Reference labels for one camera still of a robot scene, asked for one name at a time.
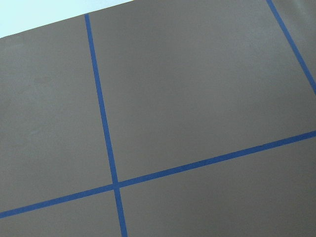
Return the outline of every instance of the diagonal blue line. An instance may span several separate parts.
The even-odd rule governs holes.
[[[281,16],[279,15],[279,13],[278,13],[278,11],[276,9],[276,6],[273,4],[273,1],[272,0],[266,0],[266,1],[267,1],[268,5],[269,5],[273,15],[275,16],[278,24],[280,25],[280,27],[281,27],[281,29],[282,29],[282,31],[283,31],[288,43],[290,44],[290,46],[291,46],[291,48],[292,48],[292,50],[293,50],[298,62],[300,63],[301,68],[303,69],[303,71],[305,73],[305,76],[307,77],[307,79],[308,79],[308,81],[309,81],[309,83],[310,83],[310,85],[311,85],[311,87],[312,87],[312,89],[314,91],[314,94],[316,95],[316,82],[315,82],[310,70],[308,69],[308,67],[307,67],[307,65],[306,65],[306,63],[305,63],[300,51],[298,50],[298,48],[297,48],[294,40],[292,39],[289,31],[287,30],[287,28],[285,26],[285,23],[283,22]]]
[[[225,160],[234,159],[234,158],[242,157],[242,156],[249,155],[252,153],[257,153],[257,152],[261,152],[264,150],[269,150],[269,149],[272,149],[275,147],[284,146],[284,145],[287,145],[290,143],[302,141],[302,140],[313,138],[313,137],[316,137],[316,131],[312,131],[312,132],[304,133],[304,134],[301,134],[298,136],[289,137],[289,138],[285,138],[282,140],[266,143],[266,144],[261,145],[261,146],[256,146],[256,147],[240,150],[237,152],[228,153],[228,154],[221,155],[218,157],[200,160],[200,161],[197,161],[194,163],[185,164],[182,166],[178,166],[175,168],[159,171],[159,172],[148,174],[148,175],[144,175],[141,177],[125,180],[125,181],[119,182],[118,185],[120,188],[122,188],[122,187],[130,186],[130,185],[146,182],[149,180],[161,178],[161,177],[164,177],[167,175],[180,173],[180,172],[183,172],[186,170],[196,169],[199,167],[203,167],[203,166],[210,165],[210,164],[215,164],[215,163],[222,162]]]
[[[76,194],[58,197],[58,198],[47,200],[47,201],[42,201],[42,202],[39,202],[36,204],[23,206],[20,208],[9,210],[9,211],[4,211],[4,212],[0,213],[0,219],[5,218],[5,217],[9,217],[9,216],[13,216],[13,215],[18,215],[18,214],[21,214],[24,212],[29,212],[29,211],[41,209],[41,208],[48,207],[48,206],[57,205],[57,204],[67,202],[67,201],[72,201],[72,200],[76,200],[79,198],[84,198],[87,196],[104,193],[104,192],[107,192],[110,190],[113,190],[113,184],[102,186],[102,187],[91,189],[91,190],[87,190],[87,191],[83,191],[83,192],[76,193]]]
[[[117,204],[119,226],[120,226],[120,231],[121,231],[122,237],[127,237],[126,222],[125,222],[125,217],[124,217],[122,199],[121,199],[120,191],[119,191],[119,187],[118,187],[118,182],[119,181],[118,181],[117,169],[116,169],[116,166],[115,166],[114,154],[113,154],[111,137],[110,137],[110,130],[109,130],[109,125],[108,125],[105,105],[104,105],[104,101],[103,101],[103,94],[102,94],[102,88],[101,88],[101,82],[100,82],[97,58],[96,58],[95,49],[94,49],[94,43],[93,43],[93,37],[92,37],[92,29],[91,29],[91,23],[90,23],[89,14],[85,14],[84,18],[85,18],[85,25],[86,25],[86,28],[87,28],[87,35],[88,35],[89,48],[90,48],[90,54],[91,54],[91,61],[92,61],[95,85],[96,85],[96,89],[97,89],[97,95],[98,95],[98,101],[99,101],[99,107],[100,107],[100,113],[101,113],[101,120],[102,120],[104,138],[105,138],[105,143],[106,143],[106,146],[107,146],[107,152],[108,152],[108,157],[109,157],[112,182],[113,182],[113,185],[114,185],[114,194],[115,194],[115,200],[116,200],[116,204]]]
[[[252,147],[252,148],[248,148],[248,149],[244,149],[244,150],[228,153],[228,154],[225,154],[225,155],[222,155],[222,156],[209,158],[209,159],[197,161],[197,162],[190,163],[190,164],[185,164],[185,165],[182,165],[182,166],[179,166],[179,167],[175,167],[175,168],[159,171],[159,172],[156,172],[156,173],[144,175],[144,176],[141,176],[141,177],[137,177],[137,178],[121,181],[121,182],[118,182],[116,186],[114,186],[113,184],[110,184],[110,185],[102,186],[102,187],[99,187],[99,188],[96,188],[96,189],[91,189],[91,190],[83,191],[83,192],[80,192],[80,193],[71,194],[71,195],[68,195],[68,196],[59,197],[59,198],[55,198],[55,199],[52,199],[52,200],[39,202],[39,203],[32,204],[32,205],[29,205],[29,206],[24,206],[24,207],[20,207],[20,208],[17,208],[17,209],[0,212],[0,218],[5,218],[5,217],[8,217],[8,216],[17,215],[17,214],[21,214],[21,213],[24,213],[24,212],[33,211],[33,210],[36,210],[36,209],[41,209],[41,208],[52,206],[52,205],[57,205],[57,204],[60,204],[60,203],[63,203],[63,202],[72,201],[72,200],[75,200],[75,199],[78,199],[78,198],[84,198],[84,197],[87,197],[87,196],[90,196],[90,195],[99,194],[99,193],[104,193],[104,192],[107,192],[107,191],[110,191],[110,190],[114,190],[115,195],[119,196],[119,197],[116,197],[116,200],[119,200],[120,199],[120,193],[116,191],[116,190],[119,190],[118,187],[122,188],[122,187],[130,186],[130,185],[146,182],[146,181],[157,179],[157,178],[160,178],[160,177],[164,177],[164,176],[180,173],[180,172],[183,172],[183,171],[187,171],[187,170],[203,167],[203,166],[206,166],[206,165],[215,164],[215,163],[222,162],[222,161],[225,161],[225,160],[238,158],[238,157],[246,156],[246,155],[249,155],[249,154],[253,154],[253,153],[257,153],[257,152],[273,149],[273,148],[276,148],[276,147],[284,146],[284,145],[287,145],[287,144],[303,141],[303,140],[314,138],[314,137],[316,137],[316,131],[303,133],[301,135],[297,135],[297,136],[294,136],[294,137],[289,137],[289,138],[285,138],[285,139],[282,139],[282,140],[266,143],[266,144],[264,144],[262,146],[256,146],[256,147]],[[120,207],[121,204],[122,204],[121,202],[117,202],[117,206],[119,206],[118,207],[118,211],[122,211],[123,210],[123,208]]]

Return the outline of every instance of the vertical blue line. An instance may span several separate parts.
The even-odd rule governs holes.
[[[307,65],[306,65],[306,63],[305,63],[300,51],[298,50],[298,48],[297,48],[294,40],[292,39],[289,31],[287,30],[287,28],[286,28],[281,16],[279,15],[279,13],[278,13],[278,11],[276,9],[276,6],[273,4],[272,0],[266,0],[266,1],[267,1],[268,5],[269,5],[273,15],[275,16],[278,24],[280,25],[280,27],[281,27],[281,29],[282,29],[282,31],[283,31],[288,43],[290,44],[290,46],[291,46],[291,48],[292,48],[292,50],[293,50],[298,62],[300,63],[301,68],[303,69],[303,71],[305,73],[305,76],[307,77],[308,81],[310,82],[310,85],[311,85],[311,87],[312,87],[312,89],[314,91],[314,94],[316,95],[316,82],[315,82],[310,70],[308,69],[308,67],[307,67]]]
[[[94,73],[94,80],[95,80],[95,85],[96,85],[96,89],[97,89],[104,138],[105,138],[105,143],[107,146],[107,152],[108,152],[109,163],[110,163],[110,171],[111,171],[112,182],[113,182],[113,186],[114,186],[114,195],[115,195],[115,201],[116,201],[116,205],[117,205],[120,231],[121,231],[122,237],[127,237],[127,229],[126,229],[126,222],[125,222],[125,217],[124,217],[122,199],[120,196],[120,191],[119,191],[119,186],[118,186],[119,181],[118,181],[117,169],[115,166],[114,154],[113,154],[110,131],[109,131],[109,125],[108,125],[107,115],[106,115],[106,111],[105,111],[105,105],[104,105],[104,101],[103,101],[103,94],[102,94],[97,58],[96,58],[95,50],[94,50],[94,43],[93,43],[92,29],[91,29],[89,14],[85,14],[84,18],[85,18],[85,25],[86,25],[87,34],[88,34],[89,48],[90,48],[91,61],[92,61],[92,67],[93,67],[93,73]]]

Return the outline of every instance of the horizontal blue line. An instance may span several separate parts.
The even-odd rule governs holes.
[[[241,151],[228,153],[228,154],[221,155],[221,156],[218,156],[218,157],[200,160],[200,161],[197,161],[197,162],[193,162],[193,163],[190,163],[190,164],[185,164],[185,165],[182,165],[182,166],[178,166],[178,167],[175,167],[175,168],[159,171],[159,172],[148,174],[148,175],[144,175],[144,176],[141,176],[141,177],[125,180],[125,181],[119,182],[118,185],[119,185],[120,188],[122,188],[122,187],[130,186],[130,185],[133,185],[133,184],[138,184],[138,183],[146,182],[146,181],[149,181],[149,180],[161,178],[161,177],[164,177],[164,176],[180,173],[180,172],[187,171],[187,170],[190,170],[190,169],[196,169],[196,168],[203,167],[203,166],[206,166],[206,165],[215,164],[215,163],[218,163],[218,162],[222,162],[222,161],[226,161],[226,160],[229,160],[229,159],[242,157],[242,156],[245,156],[245,155],[261,152],[261,151],[264,151],[264,150],[269,150],[269,149],[272,149],[272,148],[275,148],[275,147],[284,146],[284,145],[287,145],[287,144],[290,144],[290,143],[302,141],[302,140],[313,138],[313,137],[316,137],[316,131],[304,133],[304,134],[301,134],[301,135],[298,135],[298,136],[294,136],[294,137],[285,138],[285,139],[278,140],[278,141],[275,141],[275,142],[270,142],[270,143],[267,143],[267,144],[264,144],[264,145],[261,145],[261,146],[256,146],[256,147],[244,149],[244,150],[241,150]]]
[[[156,172],[156,173],[144,175],[144,176],[141,176],[141,177],[137,177],[137,178],[121,181],[121,182],[118,183],[118,186],[120,188],[122,188],[122,187],[130,186],[130,185],[146,182],[146,181],[149,181],[149,180],[153,180],[153,179],[161,178],[161,177],[164,177],[164,176],[180,173],[180,172],[183,172],[183,171],[187,171],[187,170],[203,167],[203,166],[206,166],[206,165],[222,162],[222,161],[225,161],[225,160],[238,158],[238,157],[242,157],[242,156],[245,156],[245,155],[261,152],[261,151],[264,151],[264,150],[269,150],[269,149],[280,147],[280,146],[284,146],[284,145],[287,145],[287,144],[303,141],[303,140],[306,140],[306,139],[309,139],[309,138],[313,138],[313,137],[316,137],[316,131],[312,131],[312,132],[304,133],[304,134],[297,135],[297,136],[294,136],[294,137],[289,137],[289,138],[285,138],[285,139],[282,139],[282,140],[266,143],[266,144],[264,144],[262,146],[256,146],[256,147],[248,148],[248,149],[245,149],[245,150],[228,153],[226,155],[222,155],[222,156],[218,156],[218,157],[214,157],[214,158],[209,158],[209,159],[197,161],[197,162],[190,163],[190,164],[185,164],[185,165],[182,165],[182,166],[179,166],[179,167],[175,167],[175,168],[159,171],[159,172]],[[110,190],[113,190],[113,189],[114,189],[114,185],[110,184],[110,185],[102,186],[102,187],[99,187],[99,188],[83,191],[83,192],[80,192],[80,193],[71,194],[71,195],[68,195],[68,196],[59,197],[59,198],[55,198],[55,199],[52,199],[52,200],[39,202],[39,203],[32,204],[32,205],[29,205],[29,206],[24,206],[24,207],[20,207],[20,208],[17,208],[17,209],[4,211],[4,212],[0,213],[0,219],[1,218],[5,218],[5,217],[9,217],[9,216],[13,216],[13,215],[17,215],[17,214],[21,214],[21,213],[24,213],[24,212],[33,211],[33,210],[36,210],[36,209],[52,206],[52,205],[57,205],[57,204],[60,204],[60,203],[63,203],[63,202],[67,202],[67,201],[72,201],[72,200],[75,200],[75,199],[84,198],[84,197],[87,197],[87,196],[104,193],[104,192],[107,192],[107,191],[110,191]]]
[[[298,48],[297,48],[294,40],[292,39],[289,31],[287,30],[287,28],[285,26],[285,23],[283,22],[281,16],[279,15],[279,13],[278,13],[278,11],[276,9],[276,6],[273,4],[273,1],[272,0],[267,0],[267,3],[268,3],[268,5],[269,5],[269,7],[271,9],[271,12],[275,16],[278,24],[280,25],[280,27],[281,27],[281,29],[282,29],[282,31],[283,31],[288,43],[290,44],[290,46],[291,46],[291,48],[292,48],[292,50],[293,50],[298,62],[300,63],[301,68],[303,69],[304,74],[307,77],[307,79],[308,79],[308,81],[309,81],[309,83],[310,83],[310,85],[311,85],[311,87],[312,87],[312,89],[314,91],[314,94],[316,95],[316,82],[315,82],[310,70],[308,69],[308,67],[307,67],[307,65],[306,65],[306,63],[305,63],[300,51],[298,50]]]
[[[83,192],[80,192],[80,193],[71,194],[71,195],[67,195],[67,196],[63,196],[63,197],[58,197],[58,198],[55,198],[55,199],[42,201],[42,202],[39,202],[39,203],[36,203],[36,204],[23,206],[23,207],[20,207],[20,208],[17,208],[17,209],[4,211],[4,212],[0,213],[0,219],[1,218],[5,218],[5,217],[9,217],[9,216],[13,216],[13,215],[17,215],[17,214],[21,214],[21,213],[28,212],[28,211],[41,209],[41,208],[48,207],[48,206],[57,205],[57,204],[60,204],[60,203],[63,203],[63,202],[68,202],[68,201],[76,200],[76,199],[79,199],[79,198],[88,197],[88,196],[91,196],[91,195],[104,193],[104,192],[113,190],[113,188],[114,188],[113,184],[110,184],[110,185],[102,186],[102,187],[99,187],[99,188],[83,191]]]

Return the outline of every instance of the gray surface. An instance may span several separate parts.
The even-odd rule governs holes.
[[[316,1],[274,0],[273,2],[316,79]]]
[[[0,219],[1,237],[119,237],[113,192]]]
[[[112,182],[84,17],[0,39],[0,211]]]
[[[315,143],[123,188],[129,237],[314,237]]]
[[[120,180],[315,130],[316,97],[265,1],[90,16]]]

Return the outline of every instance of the white surface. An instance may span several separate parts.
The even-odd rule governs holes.
[[[131,0],[2,0],[0,38]]]

